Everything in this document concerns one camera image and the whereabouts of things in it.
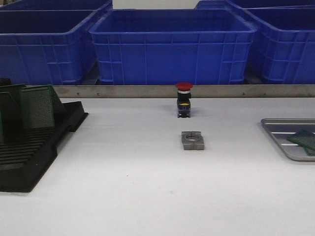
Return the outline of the green circuit board edge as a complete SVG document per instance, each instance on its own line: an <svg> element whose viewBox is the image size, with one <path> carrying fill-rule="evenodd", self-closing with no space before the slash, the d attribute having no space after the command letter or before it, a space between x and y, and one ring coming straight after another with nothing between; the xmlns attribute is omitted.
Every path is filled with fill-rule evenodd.
<svg viewBox="0 0 315 236"><path fill-rule="evenodd" d="M305 129L289 135L287 140L306 148L315 149L315 134Z"/></svg>

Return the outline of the green perforated circuit board front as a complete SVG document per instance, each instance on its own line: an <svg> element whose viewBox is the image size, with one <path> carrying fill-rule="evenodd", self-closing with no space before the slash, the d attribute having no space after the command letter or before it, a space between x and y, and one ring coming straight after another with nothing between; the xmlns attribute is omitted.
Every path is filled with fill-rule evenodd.
<svg viewBox="0 0 315 236"><path fill-rule="evenodd" d="M304 148L304 151L306 152L306 154L308 156L315 156L315 150L314 149L311 149L311 148L308 148L308 147L303 147Z"/></svg>

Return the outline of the green perforated circuit board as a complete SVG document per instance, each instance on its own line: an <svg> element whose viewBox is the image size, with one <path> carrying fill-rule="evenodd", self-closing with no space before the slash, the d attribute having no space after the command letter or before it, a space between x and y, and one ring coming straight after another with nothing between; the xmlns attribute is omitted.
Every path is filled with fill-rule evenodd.
<svg viewBox="0 0 315 236"><path fill-rule="evenodd" d="M311 149L311 148L308 148L308 147L303 147L304 148L304 151L306 152L306 154L308 156L315 156L315 150L314 149Z"/></svg>
<svg viewBox="0 0 315 236"><path fill-rule="evenodd" d="M20 90L23 126L25 129L55 127L55 115L66 113L52 85Z"/></svg>

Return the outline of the green perforated circuit board middle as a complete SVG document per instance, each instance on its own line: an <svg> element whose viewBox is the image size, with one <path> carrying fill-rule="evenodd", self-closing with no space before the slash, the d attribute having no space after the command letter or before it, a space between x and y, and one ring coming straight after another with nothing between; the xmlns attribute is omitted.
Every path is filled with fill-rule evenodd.
<svg viewBox="0 0 315 236"><path fill-rule="evenodd" d="M55 127L55 115L66 113L52 85L20 90L23 126L25 129Z"/></svg>

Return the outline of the silver metal tray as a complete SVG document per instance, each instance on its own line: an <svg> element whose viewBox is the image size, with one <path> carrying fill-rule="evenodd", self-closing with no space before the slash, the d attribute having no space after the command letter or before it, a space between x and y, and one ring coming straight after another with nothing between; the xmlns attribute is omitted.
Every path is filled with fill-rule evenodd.
<svg viewBox="0 0 315 236"><path fill-rule="evenodd" d="M314 118L265 118L261 124L287 158L294 161L315 161L314 154L308 154L306 148L287 139L301 130L314 133Z"/></svg>

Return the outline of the black slotted board rack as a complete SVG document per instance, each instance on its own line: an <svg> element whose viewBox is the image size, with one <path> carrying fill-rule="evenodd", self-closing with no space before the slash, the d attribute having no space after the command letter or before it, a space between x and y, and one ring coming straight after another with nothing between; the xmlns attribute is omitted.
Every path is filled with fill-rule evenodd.
<svg viewBox="0 0 315 236"><path fill-rule="evenodd" d="M80 101L63 103L66 113L55 115L55 127L25 129L20 90L24 84L0 81L0 190L31 192L56 159L57 146L87 117Z"/></svg>

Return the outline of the red emergency stop button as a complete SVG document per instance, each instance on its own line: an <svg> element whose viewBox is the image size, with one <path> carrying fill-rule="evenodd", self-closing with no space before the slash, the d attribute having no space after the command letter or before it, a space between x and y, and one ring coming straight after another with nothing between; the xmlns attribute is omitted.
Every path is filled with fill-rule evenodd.
<svg viewBox="0 0 315 236"><path fill-rule="evenodd" d="M192 83L179 82L176 85L177 91L177 117L178 118L190 118L190 90L193 87Z"/></svg>

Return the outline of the grey metal clamp block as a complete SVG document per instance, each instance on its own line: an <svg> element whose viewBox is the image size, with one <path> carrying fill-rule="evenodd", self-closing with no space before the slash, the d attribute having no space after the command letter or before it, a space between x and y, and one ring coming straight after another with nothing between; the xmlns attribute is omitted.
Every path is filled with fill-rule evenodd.
<svg viewBox="0 0 315 236"><path fill-rule="evenodd" d="M181 140L184 150L204 150L205 144L200 131L182 131Z"/></svg>

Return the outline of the blue centre plastic crate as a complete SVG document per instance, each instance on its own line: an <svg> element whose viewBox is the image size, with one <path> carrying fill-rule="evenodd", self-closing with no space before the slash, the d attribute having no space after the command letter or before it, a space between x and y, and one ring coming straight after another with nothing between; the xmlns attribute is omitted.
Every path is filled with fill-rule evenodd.
<svg viewBox="0 0 315 236"><path fill-rule="evenodd" d="M232 85L255 29L230 10L112 10L90 29L106 85Z"/></svg>

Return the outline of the blue plastic crate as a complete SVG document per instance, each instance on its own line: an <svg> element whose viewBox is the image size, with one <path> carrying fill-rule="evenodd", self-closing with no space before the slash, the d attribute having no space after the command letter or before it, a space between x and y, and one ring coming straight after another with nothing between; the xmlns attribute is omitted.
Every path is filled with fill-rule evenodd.
<svg viewBox="0 0 315 236"><path fill-rule="evenodd" d="M255 29L230 10L112 10L90 29L106 85L232 85Z"/></svg>
<svg viewBox="0 0 315 236"><path fill-rule="evenodd" d="M314 84L314 8L246 8L256 28L248 64L266 84Z"/></svg>
<svg viewBox="0 0 315 236"><path fill-rule="evenodd" d="M95 10L0 13L0 76L13 84L78 85L96 62Z"/></svg>

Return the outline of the blue far right crate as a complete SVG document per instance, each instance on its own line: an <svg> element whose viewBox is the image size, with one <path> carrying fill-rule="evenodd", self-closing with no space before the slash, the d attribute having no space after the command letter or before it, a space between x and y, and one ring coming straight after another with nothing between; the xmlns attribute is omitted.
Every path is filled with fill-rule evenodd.
<svg viewBox="0 0 315 236"><path fill-rule="evenodd" d="M195 9L314 7L314 0L200 0Z"/></svg>

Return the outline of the blue left plastic crate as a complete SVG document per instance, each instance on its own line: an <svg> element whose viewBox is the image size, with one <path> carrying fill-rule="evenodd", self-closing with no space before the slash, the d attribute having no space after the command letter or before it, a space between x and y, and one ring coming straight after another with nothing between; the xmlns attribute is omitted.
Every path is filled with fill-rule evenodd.
<svg viewBox="0 0 315 236"><path fill-rule="evenodd" d="M95 10L0 13L0 76L13 84L78 85L96 62Z"/></svg>

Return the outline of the blue right plastic crate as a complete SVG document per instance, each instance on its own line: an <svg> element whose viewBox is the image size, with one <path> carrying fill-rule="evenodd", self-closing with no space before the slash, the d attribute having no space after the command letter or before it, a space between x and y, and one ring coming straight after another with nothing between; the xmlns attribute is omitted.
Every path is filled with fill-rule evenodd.
<svg viewBox="0 0 315 236"><path fill-rule="evenodd" d="M248 64L266 84L314 84L314 8L246 8L256 28Z"/></svg>

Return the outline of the blue far left crate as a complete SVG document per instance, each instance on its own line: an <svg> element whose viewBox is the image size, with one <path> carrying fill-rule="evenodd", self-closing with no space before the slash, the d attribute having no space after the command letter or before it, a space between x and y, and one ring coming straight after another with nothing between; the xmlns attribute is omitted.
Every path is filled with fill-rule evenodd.
<svg viewBox="0 0 315 236"><path fill-rule="evenodd" d="M17 10L91 10L101 15L113 9L111 0L18 0L0 7L1 11Z"/></svg>

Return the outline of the steel table edge rail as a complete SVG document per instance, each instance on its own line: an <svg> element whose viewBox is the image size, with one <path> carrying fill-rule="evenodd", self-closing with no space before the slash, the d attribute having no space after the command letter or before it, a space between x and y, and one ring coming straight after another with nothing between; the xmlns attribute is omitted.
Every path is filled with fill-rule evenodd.
<svg viewBox="0 0 315 236"><path fill-rule="evenodd" d="M175 85L54 86L60 98L176 98ZM314 85L198 85L192 98L296 98L315 96Z"/></svg>

